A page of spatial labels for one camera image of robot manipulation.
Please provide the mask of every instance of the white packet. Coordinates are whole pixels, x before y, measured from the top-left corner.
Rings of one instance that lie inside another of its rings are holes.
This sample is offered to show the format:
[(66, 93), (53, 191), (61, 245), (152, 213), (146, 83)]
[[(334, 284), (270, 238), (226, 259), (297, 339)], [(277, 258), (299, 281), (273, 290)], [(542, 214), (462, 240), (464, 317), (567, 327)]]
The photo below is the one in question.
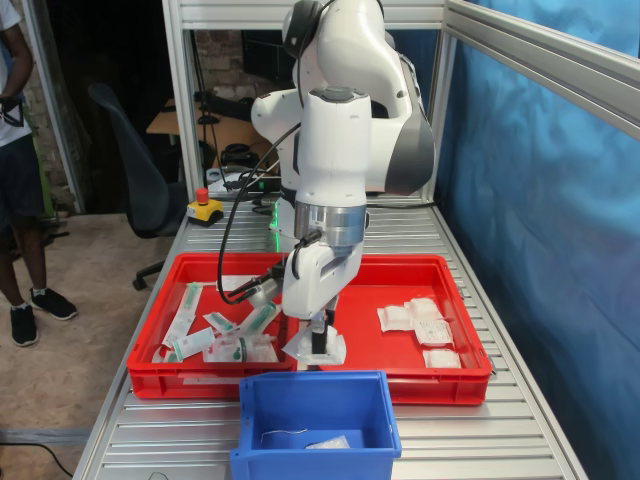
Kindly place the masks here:
[(278, 361), (271, 335), (223, 335), (202, 352), (205, 362), (271, 362)]
[(349, 442), (347, 442), (347, 437), (344, 435), (340, 435), (339, 437), (332, 438), (327, 440), (326, 442), (313, 443), (305, 447), (307, 449), (326, 449), (326, 448), (351, 448), (349, 446)]
[(311, 353), (311, 325), (296, 333), (282, 351), (306, 365), (342, 365), (347, 358), (344, 337), (333, 327), (327, 331), (327, 353)]
[(167, 330), (167, 333), (164, 336), (164, 340), (162, 340), (162, 344), (165, 347), (172, 348), (173, 342), (187, 336), (195, 319), (195, 314), (184, 310), (178, 310), (176, 316), (173, 317), (169, 330)]
[(212, 312), (208, 315), (203, 315), (203, 317), (207, 322), (209, 322), (209, 325), (216, 329), (216, 332), (218, 333), (225, 334), (238, 328), (235, 323), (228, 320), (224, 315), (218, 312)]
[(405, 302), (404, 306), (414, 319), (437, 320), (443, 318), (436, 302), (430, 298), (414, 298)]
[(413, 327), (418, 342), (428, 347), (444, 347), (453, 345), (453, 336), (449, 323), (444, 319), (423, 320), (414, 319)]
[(379, 308), (378, 318), (380, 319), (380, 329), (383, 332), (388, 330), (413, 330), (411, 314), (405, 307), (390, 305), (385, 308)]
[(462, 368), (460, 355), (452, 350), (425, 350), (422, 356), (427, 368)]
[(213, 334), (213, 329), (208, 327), (180, 340), (176, 340), (173, 342), (173, 349), (176, 352), (178, 361), (181, 362), (196, 353), (208, 350), (209, 347), (213, 345), (214, 340), (215, 335)]
[(196, 319), (196, 309), (198, 308), (200, 295), (202, 295), (202, 285), (187, 283), (178, 311), (171, 321), (164, 340), (162, 340), (162, 344), (165, 347), (171, 348), (173, 342), (187, 336), (191, 324)]
[(202, 295), (202, 284), (187, 283), (187, 289), (184, 291), (178, 311), (182, 310), (195, 315), (200, 295)]
[(282, 307), (273, 302), (269, 302), (259, 308), (255, 308), (247, 318), (240, 324), (240, 332), (250, 335), (259, 335), (276, 318)]

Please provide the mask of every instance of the red tray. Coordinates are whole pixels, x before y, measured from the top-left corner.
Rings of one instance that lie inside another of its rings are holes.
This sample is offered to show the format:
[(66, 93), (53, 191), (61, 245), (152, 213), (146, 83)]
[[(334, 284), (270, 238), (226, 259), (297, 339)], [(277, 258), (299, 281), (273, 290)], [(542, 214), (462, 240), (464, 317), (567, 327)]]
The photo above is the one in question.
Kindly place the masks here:
[[(462, 368), (425, 368), (413, 332), (382, 333), (377, 309), (432, 298), (449, 321)], [(393, 403), (478, 405), (491, 363), (447, 263), (435, 255), (364, 256), (357, 277), (340, 294), (335, 328), (344, 335), (344, 365), (323, 370), (384, 370)]]
[[(225, 275), (262, 275), (282, 259), (281, 254), (237, 254), (224, 257)], [(280, 349), (297, 333), (297, 319), (280, 314), (265, 330), (277, 336), (278, 363), (205, 363), (199, 353), (182, 363), (152, 363), (190, 282), (216, 280), (217, 254), (185, 253), (175, 257), (167, 278), (127, 359), (133, 392), (139, 398), (238, 398), (238, 384), (244, 377), (265, 372), (291, 371), (297, 362)], [(214, 286), (205, 287), (198, 302), (196, 319), (189, 333), (209, 327), (203, 318), (220, 312), (240, 323), (251, 312), (249, 302), (230, 306)]]

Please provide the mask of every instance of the blue curtain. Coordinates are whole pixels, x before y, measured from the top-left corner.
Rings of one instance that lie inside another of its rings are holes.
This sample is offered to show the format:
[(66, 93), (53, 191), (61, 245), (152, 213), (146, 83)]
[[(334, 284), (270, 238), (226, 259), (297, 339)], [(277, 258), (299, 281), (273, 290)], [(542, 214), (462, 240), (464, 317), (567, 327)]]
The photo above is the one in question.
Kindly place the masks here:
[[(638, 0), (479, 3), (638, 55)], [(438, 194), (590, 478), (640, 478), (640, 143), (459, 45)]]

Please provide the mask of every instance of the wire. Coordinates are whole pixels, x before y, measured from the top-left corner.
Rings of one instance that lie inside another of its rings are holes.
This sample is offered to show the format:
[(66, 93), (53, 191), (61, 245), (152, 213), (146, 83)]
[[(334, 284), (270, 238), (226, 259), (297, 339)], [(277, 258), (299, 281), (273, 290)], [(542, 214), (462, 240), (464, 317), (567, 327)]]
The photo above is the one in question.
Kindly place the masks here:
[(435, 207), (436, 205), (438, 205), (438, 202), (411, 203), (409, 205), (383, 205), (379, 203), (369, 203), (367, 204), (367, 208), (388, 208), (390, 210), (415, 210), (417, 208)]
[(291, 259), (291, 273), (293, 273), (293, 277), (296, 280), (300, 280), (300, 275), (298, 275), (298, 253), (302, 249), (302, 242), (298, 242), (293, 250), (293, 258)]
[(255, 175), (260, 165), (265, 160), (267, 160), (267, 158), (269, 158), (269, 154), (273, 152), (276, 148), (278, 148), (278, 145), (280, 145), (289, 135), (295, 132), (298, 128), (300, 128), (300, 123), (297, 123), (296, 125), (291, 127), (289, 130), (287, 130), (284, 133), (284, 135), (282, 135), (278, 140), (276, 140), (273, 143), (273, 145), (271, 145), (271, 147), (269, 147), (269, 150), (267, 150), (267, 152), (262, 156), (262, 158), (258, 161), (258, 163), (256, 163), (255, 167), (253, 167), (253, 170), (251, 170), (251, 173), (242, 184), (242, 187), (240, 188), (240, 191), (238, 192), (238, 195), (236, 196), (236, 199), (233, 202), (233, 207), (231, 208), (231, 213), (229, 214), (229, 220), (227, 220), (227, 226), (224, 229), (222, 243), (220, 244), (220, 254), (218, 256), (218, 292), (220, 293), (220, 298), (222, 298), (222, 301), (228, 305), (236, 305), (244, 300), (244, 298), (230, 300), (225, 295), (224, 288), (222, 287), (222, 261), (224, 259), (224, 252), (227, 248), (227, 241), (229, 240), (229, 232), (231, 232), (231, 225), (233, 224), (233, 219), (235, 218), (236, 211), (238, 210), (238, 206), (240, 205), (240, 199), (244, 195), (244, 192), (247, 190), (247, 187), (249, 186), (249, 182), (251, 181), (251, 178)]
[[(196, 70), (196, 79), (198, 81), (198, 90), (200, 91), (201, 95), (202, 95), (202, 101), (200, 102), (200, 106), (202, 107), (202, 116), (208, 116), (209, 115), (209, 102), (207, 101), (207, 96), (206, 96), (206, 87), (204, 84), (204, 75), (202, 74), (202, 65), (200, 64), (200, 53), (198, 52), (198, 44), (196, 42), (196, 35), (195, 32), (193, 30), (191, 30), (191, 49), (193, 50), (193, 57), (194, 57), (194, 67)], [(209, 124), (209, 127), (211, 128), (211, 135), (213, 136), (213, 146), (215, 149), (215, 153), (213, 156), (213, 161), (215, 163), (216, 158), (218, 159), (218, 167), (220, 168), (220, 176), (222, 177), (222, 185), (225, 186), (226, 188), (226, 183), (227, 183), (227, 179), (225, 177), (224, 174), (224, 167), (222, 165), (222, 157), (220, 156), (220, 152), (218, 151), (218, 138), (216, 137), (216, 129), (213, 128), (213, 123)], [(206, 125), (202, 125), (202, 137), (204, 140), (204, 148), (207, 148), (207, 126)]]
[(60, 460), (58, 460), (58, 457), (56, 457), (56, 454), (53, 453), (53, 450), (51, 450), (46, 445), (43, 445), (41, 443), (14, 443), (14, 442), (0, 442), (0, 445), (7, 446), (7, 447), (40, 447), (40, 448), (44, 448), (47, 452), (49, 452), (51, 454), (51, 456), (53, 457), (53, 460), (56, 462), (58, 467), (60, 467), (60, 470), (62, 470), (65, 474), (69, 475), (69, 477), (73, 477), (73, 474), (71, 472), (69, 472), (69, 470), (67, 470), (66, 468), (64, 468), (62, 466), (62, 464), (60, 463)]
[(253, 182), (251, 182), (249, 185), (247, 185), (247, 187), (250, 187), (251, 185), (253, 185), (254, 183), (258, 182), (262, 177), (264, 177), (267, 173), (269, 173), (271, 171), (271, 169), (273, 167), (275, 167), (276, 165), (278, 165), (280, 163), (280, 159), (276, 160), (275, 163), (273, 165), (271, 165), (269, 168), (267, 168), (267, 170), (260, 175), (259, 177), (257, 177)]

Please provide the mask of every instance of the dark shorts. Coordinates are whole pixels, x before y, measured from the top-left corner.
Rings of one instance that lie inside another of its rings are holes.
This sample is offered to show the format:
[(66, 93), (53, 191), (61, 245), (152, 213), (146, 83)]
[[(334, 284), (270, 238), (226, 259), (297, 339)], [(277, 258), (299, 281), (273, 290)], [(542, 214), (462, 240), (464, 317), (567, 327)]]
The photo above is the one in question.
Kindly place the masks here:
[(38, 156), (31, 135), (0, 147), (0, 230), (12, 217), (44, 211)]

